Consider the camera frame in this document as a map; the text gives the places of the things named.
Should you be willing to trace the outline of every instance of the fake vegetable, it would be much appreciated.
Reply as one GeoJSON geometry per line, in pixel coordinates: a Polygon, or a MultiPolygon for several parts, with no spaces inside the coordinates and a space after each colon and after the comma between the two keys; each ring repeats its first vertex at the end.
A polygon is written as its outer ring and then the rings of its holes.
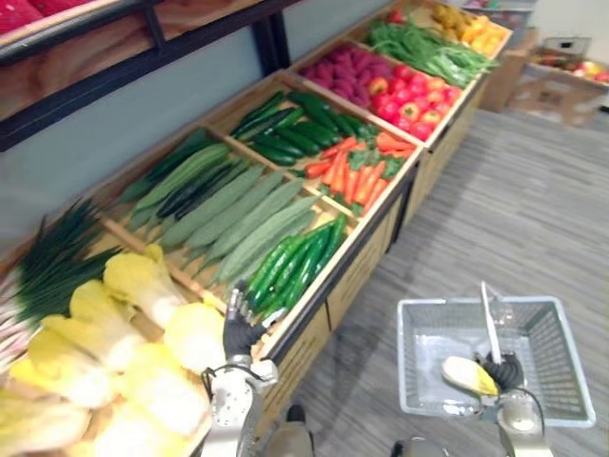
{"type": "Polygon", "coordinates": [[[163,345],[139,347],[118,386],[134,405],[182,435],[193,433],[209,413],[205,392],[189,382],[180,363],[163,345]]]}
{"type": "Polygon", "coordinates": [[[205,303],[179,307],[169,321],[163,341],[180,365],[195,373],[221,367],[225,361],[222,346],[224,318],[205,303]]]}
{"type": "Polygon", "coordinates": [[[120,253],[106,262],[104,283],[110,295],[141,309],[160,328],[186,301],[173,285],[159,245],[148,245],[144,255],[120,253]]]}
{"type": "Polygon", "coordinates": [[[87,430],[89,412],[56,399],[19,397],[0,391],[0,455],[55,449],[74,443],[87,430]]]}
{"type": "Polygon", "coordinates": [[[101,407],[114,396],[108,373],[97,361],[45,328],[29,342],[28,356],[12,365],[10,376],[81,407],[101,407]]]}
{"type": "Polygon", "coordinates": [[[89,281],[72,294],[70,319],[52,315],[42,321],[75,346],[114,371],[123,371],[144,337],[123,317],[100,281],[89,281]]]}

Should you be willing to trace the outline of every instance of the gray plastic basket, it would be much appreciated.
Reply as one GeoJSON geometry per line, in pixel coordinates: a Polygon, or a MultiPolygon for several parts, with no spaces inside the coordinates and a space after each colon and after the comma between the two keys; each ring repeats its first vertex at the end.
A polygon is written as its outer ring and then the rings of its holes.
{"type": "MultiPolygon", "coordinates": [[[[525,386],[540,400],[548,427],[596,422],[575,341],[555,297],[496,297],[491,304],[502,351],[522,363],[525,386]]],[[[449,356],[490,349],[481,300],[402,300],[398,304],[400,403],[409,414],[473,416],[477,397],[442,378],[449,356]]]]}

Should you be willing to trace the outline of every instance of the cardboard box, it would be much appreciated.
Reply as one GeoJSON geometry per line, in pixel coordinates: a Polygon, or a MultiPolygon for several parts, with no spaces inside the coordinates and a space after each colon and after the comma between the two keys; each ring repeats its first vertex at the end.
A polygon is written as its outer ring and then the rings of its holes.
{"type": "Polygon", "coordinates": [[[488,77],[486,91],[480,103],[481,109],[503,111],[539,39],[540,32],[537,29],[528,29],[518,48],[503,53],[500,65],[488,77]]]}
{"type": "Polygon", "coordinates": [[[509,108],[583,126],[594,121],[608,93],[609,85],[529,62],[514,89],[509,108]]]}

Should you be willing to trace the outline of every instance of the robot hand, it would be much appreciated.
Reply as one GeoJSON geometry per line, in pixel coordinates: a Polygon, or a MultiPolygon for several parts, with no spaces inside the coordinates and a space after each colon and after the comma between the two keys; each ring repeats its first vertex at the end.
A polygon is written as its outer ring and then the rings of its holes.
{"type": "Polygon", "coordinates": [[[206,437],[205,455],[247,456],[262,408],[261,392],[277,383],[277,367],[270,360],[252,364],[251,348],[282,313],[269,316],[252,326],[246,317],[246,285],[238,283],[226,310],[224,349],[226,365],[207,373],[213,408],[213,423],[206,437]]]}

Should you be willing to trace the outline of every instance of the gray wall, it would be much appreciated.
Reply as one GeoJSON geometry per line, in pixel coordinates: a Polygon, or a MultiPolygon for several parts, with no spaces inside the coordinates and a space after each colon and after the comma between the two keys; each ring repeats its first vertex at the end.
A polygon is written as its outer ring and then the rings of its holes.
{"type": "MultiPolygon", "coordinates": [[[[292,58],[384,3],[307,0],[287,9],[292,58]]],[[[35,229],[45,213],[261,77],[251,31],[240,30],[0,154],[0,251],[35,229]]]]}

